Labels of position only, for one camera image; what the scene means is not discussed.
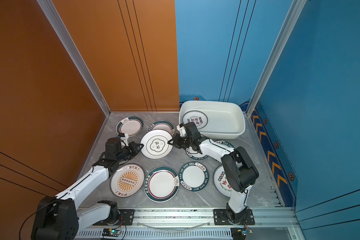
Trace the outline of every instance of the orange sunburst pattern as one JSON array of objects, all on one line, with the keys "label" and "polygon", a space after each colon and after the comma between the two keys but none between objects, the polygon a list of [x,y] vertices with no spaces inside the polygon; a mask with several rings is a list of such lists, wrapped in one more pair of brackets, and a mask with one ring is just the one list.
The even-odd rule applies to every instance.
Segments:
[{"label": "orange sunburst pattern", "polygon": [[137,182],[139,181],[139,176],[134,171],[125,172],[119,178],[119,189],[124,192],[129,192],[137,186]]}]

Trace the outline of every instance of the robotic arm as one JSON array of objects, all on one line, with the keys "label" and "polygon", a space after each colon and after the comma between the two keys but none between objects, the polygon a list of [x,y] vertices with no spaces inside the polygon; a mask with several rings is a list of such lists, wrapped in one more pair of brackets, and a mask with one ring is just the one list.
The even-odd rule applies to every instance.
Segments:
[{"label": "robotic arm", "polygon": [[248,193],[259,177],[259,172],[247,151],[243,147],[232,148],[217,144],[208,137],[202,136],[194,122],[180,124],[177,129],[180,134],[176,134],[168,144],[179,149],[192,147],[201,154],[221,159],[227,180],[232,187],[226,214],[232,224],[240,224],[249,210],[246,206]]},{"label": "robotic arm", "polygon": [[77,211],[77,208],[119,168],[121,162],[134,158],[144,146],[135,142],[128,144],[127,140],[127,134],[108,139],[106,151],[89,172],[55,197],[47,196],[39,202],[31,233],[32,240],[73,239],[78,231],[98,221],[106,219],[109,225],[117,223],[119,211],[116,202],[100,201],[85,210]]}]

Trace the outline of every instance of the plate with orange sunburst design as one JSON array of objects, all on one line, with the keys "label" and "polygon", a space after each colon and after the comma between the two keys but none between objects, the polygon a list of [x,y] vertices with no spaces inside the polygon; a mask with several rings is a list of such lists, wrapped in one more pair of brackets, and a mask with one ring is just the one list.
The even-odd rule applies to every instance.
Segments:
[{"label": "plate with orange sunburst design", "polygon": [[121,166],[110,180],[110,189],[118,197],[129,197],[143,186],[144,170],[137,164]]}]

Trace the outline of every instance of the black line on wall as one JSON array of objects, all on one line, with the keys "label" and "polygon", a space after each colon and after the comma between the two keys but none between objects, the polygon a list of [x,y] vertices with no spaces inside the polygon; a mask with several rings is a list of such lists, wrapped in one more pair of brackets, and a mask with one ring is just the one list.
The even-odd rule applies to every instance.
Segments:
[{"label": "black line on wall", "polygon": [[221,98],[221,92],[222,92],[222,90],[223,90],[224,78],[225,78],[225,73],[226,73],[226,71],[227,71],[227,66],[228,66],[229,55],[231,54],[231,47],[232,47],[232,42],[233,42],[233,36],[235,35],[236,23],[237,23],[237,18],[239,17],[240,6],[241,6],[241,0],[240,0],[240,4],[239,4],[239,10],[237,10],[237,16],[236,16],[235,27],[233,28],[233,34],[232,34],[232,39],[231,39],[231,45],[230,45],[230,47],[229,47],[228,58],[227,58],[227,64],[225,65],[225,71],[224,71],[224,76],[223,76],[223,82],[221,83],[221,90],[220,90],[219,102],[220,102],[220,98]]},{"label": "black line on wall", "polygon": [[229,77],[228,77],[227,87],[225,88],[225,94],[224,94],[223,102],[224,102],[224,100],[225,100],[225,95],[227,94],[227,89],[228,89],[228,85],[229,85],[229,79],[231,78],[231,73],[232,73],[233,64],[235,63],[235,57],[236,57],[237,47],[238,47],[238,45],[239,45],[240,36],[241,36],[241,31],[243,30],[245,15],[247,14],[247,9],[248,9],[248,3],[249,3],[249,2],[250,2],[250,0],[248,0],[248,2],[247,2],[247,7],[245,8],[245,13],[244,13],[244,17],[243,17],[243,22],[241,23],[241,29],[240,29],[239,39],[237,40],[236,49],[235,49],[235,54],[233,55],[233,61],[232,61],[232,65],[231,65],[231,71],[229,72]]},{"label": "black line on wall", "polygon": [[318,215],[318,216],[314,216],[314,217],[306,218],[306,219],[303,219],[303,220],[299,220],[299,222],[305,221],[305,220],[308,220],[308,219],[312,219],[312,218],[315,218],[315,217],[321,217],[321,216],[324,216],[324,215],[327,215],[327,214],[333,214],[334,212],[340,212],[342,210],[351,209],[351,208],[354,208],[354,207],[360,207],[360,204],[352,206],[352,207],[346,207],[345,209],[336,210],[336,211],[329,212],[329,213],[326,213],[326,214],[321,214],[321,215]]},{"label": "black line on wall", "polygon": [[134,63],[135,63],[137,76],[139,77],[139,82],[140,82],[140,86],[141,86],[141,91],[143,92],[143,97],[144,97],[144,101],[145,101],[145,106],[147,107],[147,111],[148,111],[147,100],[146,100],[146,98],[145,98],[145,94],[144,94],[144,91],[143,91],[143,85],[141,84],[141,79],[140,79],[139,71],[137,70],[137,65],[136,65],[136,61],[135,61],[135,56],[133,55],[131,42],[129,41],[129,36],[128,36],[128,32],[127,32],[127,27],[125,26],[125,21],[124,21],[123,13],[121,12],[121,7],[120,7],[119,0],[117,0],[117,4],[119,5],[121,18],[123,19],[124,28],[125,28],[125,32],[126,32],[126,34],[127,34],[127,38],[128,38],[128,42],[129,42],[129,47],[130,47],[130,49],[131,49],[131,53],[132,53],[132,57],[133,57],[133,61],[134,61]]},{"label": "black line on wall", "polygon": [[328,227],[328,226],[337,225],[337,224],[341,224],[341,223],[356,222],[356,221],[360,221],[360,218],[359,218],[359,219],[355,219],[355,220],[345,221],[345,222],[338,222],[338,223],[332,223],[332,224],[327,224],[327,225],[318,226],[318,227],[306,228],[306,229],[302,229],[302,230],[304,231],[304,230],[309,230],[309,229],[314,229],[314,228]]},{"label": "black line on wall", "polygon": [[[24,187],[24,186],[22,186],[22,185],[20,185],[20,184],[11,182],[10,180],[6,180],[6,179],[4,179],[4,178],[1,178],[1,177],[0,177],[0,179],[1,179],[1,180],[4,180],[4,181],[7,181],[7,182],[10,182],[10,183],[13,183],[14,185],[18,185],[18,186],[20,186],[20,187]],[[25,188],[25,189],[28,189],[28,190],[31,190],[31,191],[33,191],[33,192],[37,192],[37,193],[39,193],[39,194],[41,194],[41,195],[48,196],[48,195],[45,195],[45,194],[43,194],[43,193],[41,193],[41,192],[35,191],[35,190],[33,190],[33,189],[30,189],[30,188],[27,188],[27,187],[24,187],[24,188]]]},{"label": "black line on wall", "polygon": [[254,5],[253,5],[253,9],[252,9],[251,17],[250,17],[250,22],[248,23],[247,32],[245,33],[243,46],[241,47],[241,52],[240,52],[240,56],[239,56],[239,61],[237,62],[236,71],[235,71],[235,75],[233,76],[232,85],[231,85],[231,89],[230,89],[230,91],[229,91],[229,95],[228,95],[227,102],[229,101],[229,97],[231,96],[231,91],[232,91],[232,87],[233,87],[233,82],[235,81],[237,68],[239,67],[241,54],[243,53],[244,43],[245,43],[245,40],[246,40],[246,38],[247,38],[248,29],[250,28],[251,19],[252,19],[252,15],[253,15],[253,11],[254,11],[254,6],[255,6],[255,5],[256,5],[256,0],[254,1]]},{"label": "black line on wall", "polygon": [[35,172],[38,172],[39,174],[41,174],[41,175],[43,175],[43,176],[45,176],[45,177],[49,178],[50,180],[53,180],[53,181],[55,181],[55,182],[57,182],[57,183],[59,183],[59,184],[61,184],[61,185],[65,186],[65,187],[67,187],[66,185],[64,185],[64,184],[62,184],[62,183],[60,183],[60,182],[58,182],[58,181],[54,180],[54,179],[53,179],[53,178],[51,178],[51,177],[48,177],[48,176],[47,176],[47,175],[45,175],[45,174],[42,174],[41,172],[39,172],[39,171],[37,171],[37,170],[33,169],[32,167],[27,166],[27,165],[25,165],[24,163],[22,163],[22,162],[20,162],[20,161],[17,161],[17,160],[16,160],[16,159],[14,159],[13,157],[10,157],[10,156],[8,156],[7,154],[5,154],[5,153],[3,153],[3,152],[0,152],[0,153],[1,153],[2,155],[6,156],[6,157],[9,157],[10,159],[12,159],[12,160],[14,160],[14,161],[18,162],[18,163],[20,163],[20,164],[22,164],[22,165],[26,166],[27,168],[32,169],[32,170],[34,170]]},{"label": "black line on wall", "polygon": [[144,74],[143,64],[141,63],[141,57],[140,57],[139,47],[137,46],[137,41],[136,41],[135,31],[133,30],[133,25],[132,25],[131,15],[129,14],[129,9],[128,9],[127,0],[125,0],[125,5],[127,6],[127,11],[128,11],[129,21],[131,22],[132,33],[133,33],[133,37],[134,37],[134,39],[135,39],[135,44],[136,44],[136,49],[137,49],[137,55],[139,56],[139,60],[140,60],[141,71],[143,72],[143,77],[144,77],[144,82],[145,82],[145,88],[147,89],[147,94],[148,94],[149,104],[151,105],[151,109],[153,109],[153,108],[152,108],[152,103],[151,103],[151,97],[149,96],[149,91],[148,91],[148,86],[147,86],[147,80],[145,79],[145,74]]},{"label": "black line on wall", "polygon": [[156,108],[156,101],[155,101],[155,95],[154,95],[154,90],[152,89],[152,83],[151,83],[151,77],[149,75],[149,68],[148,68],[148,63],[147,63],[147,57],[145,56],[145,50],[144,50],[144,44],[143,44],[143,39],[141,37],[141,32],[140,32],[140,26],[139,26],[139,21],[137,19],[137,13],[136,13],[136,8],[135,8],[135,1],[132,0],[133,3],[133,8],[135,9],[135,16],[136,16],[136,21],[137,21],[137,27],[139,29],[139,34],[140,34],[140,40],[141,40],[141,46],[143,47],[143,54],[144,54],[144,59],[145,59],[145,65],[147,66],[147,71],[148,71],[148,79],[149,79],[149,84],[151,85],[151,91],[152,91],[152,97],[154,99],[154,104],[155,104],[155,110],[157,111]]},{"label": "black line on wall", "polygon": [[43,184],[42,182],[39,182],[38,180],[34,180],[34,179],[31,178],[31,177],[25,176],[24,174],[21,174],[21,173],[15,171],[15,170],[13,170],[13,169],[10,169],[9,167],[6,167],[6,166],[1,165],[1,164],[0,164],[0,166],[5,167],[6,169],[9,169],[9,170],[11,170],[11,171],[13,171],[13,172],[15,172],[15,173],[17,173],[17,174],[20,174],[20,175],[22,175],[22,176],[24,176],[24,177],[26,177],[26,178],[29,178],[30,180],[33,180],[33,181],[35,181],[35,182],[38,182],[38,183],[40,183],[40,184],[42,184],[42,185],[44,185],[44,186],[46,186],[46,187],[52,188],[53,190],[56,190],[56,191],[58,191],[58,192],[61,192],[60,190],[54,189],[53,187],[50,187],[50,186],[48,186],[48,185],[46,185],[46,184]]},{"label": "black line on wall", "polygon": [[358,192],[358,191],[360,191],[360,189],[357,189],[357,190],[352,191],[352,192],[349,192],[349,193],[347,193],[347,194],[344,194],[344,195],[341,195],[341,196],[335,197],[335,198],[333,198],[333,199],[326,200],[326,201],[324,201],[324,202],[321,202],[321,203],[319,203],[319,204],[315,204],[315,205],[310,206],[310,207],[307,207],[307,208],[305,208],[305,209],[298,210],[298,211],[296,211],[296,212],[301,212],[301,211],[303,211],[303,210],[310,209],[310,208],[312,208],[312,207],[316,207],[317,205],[320,205],[320,204],[323,204],[323,203],[326,203],[326,202],[329,202],[329,201],[332,201],[332,200],[335,200],[335,199],[338,199],[338,198],[344,197],[344,196],[346,196],[346,195],[349,195],[349,194],[352,194],[352,193],[354,193],[354,192]]}]

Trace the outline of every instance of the plate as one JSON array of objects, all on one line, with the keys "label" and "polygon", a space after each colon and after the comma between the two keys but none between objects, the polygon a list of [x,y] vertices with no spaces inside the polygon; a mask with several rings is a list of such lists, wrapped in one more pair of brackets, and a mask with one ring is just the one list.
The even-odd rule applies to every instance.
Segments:
[{"label": "plate", "polygon": [[231,197],[231,185],[229,185],[228,180],[225,175],[223,166],[216,168],[215,173],[213,174],[213,183],[215,184],[216,189],[226,197]]},{"label": "plate", "polygon": [[173,198],[179,189],[179,177],[170,167],[152,170],[144,181],[146,195],[154,202],[165,202]]},{"label": "plate", "polygon": [[201,129],[208,123],[206,115],[199,111],[189,111],[183,115],[183,123],[194,122],[197,129]]},{"label": "plate", "polygon": [[129,197],[143,186],[144,170],[136,164],[121,166],[110,180],[110,190],[118,197]]},{"label": "plate", "polygon": [[167,131],[161,129],[152,130],[145,134],[140,141],[140,143],[144,144],[141,153],[150,159],[163,158],[172,150],[173,146],[168,144],[171,139],[172,136]]},{"label": "plate", "polygon": [[126,133],[129,137],[135,136],[143,128],[143,120],[138,117],[129,117],[121,120],[116,127],[118,134]]},{"label": "plate", "polygon": [[206,159],[207,157],[209,157],[208,155],[196,152],[195,150],[193,150],[192,147],[187,147],[187,149],[185,151],[186,151],[187,155],[190,158],[192,158],[193,160],[200,161],[200,160],[203,160],[203,159]]},{"label": "plate", "polygon": [[156,129],[165,130],[165,131],[169,132],[172,136],[175,134],[174,125],[171,122],[168,122],[165,120],[153,122],[151,125],[149,125],[147,132],[150,132],[150,131],[156,130]]},{"label": "plate", "polygon": [[[217,140],[217,141],[215,141],[215,142],[218,143],[218,144],[223,144],[223,145],[226,145],[226,146],[228,146],[228,147],[233,147],[233,148],[235,148],[230,142],[227,142],[227,141],[224,141],[224,140]],[[212,157],[212,159],[215,160],[216,162],[220,163],[220,164],[223,164],[223,163],[221,162],[221,159],[217,160],[217,159],[214,159],[213,157]]]},{"label": "plate", "polygon": [[208,170],[199,162],[188,162],[180,169],[179,180],[188,191],[201,191],[208,184]]}]

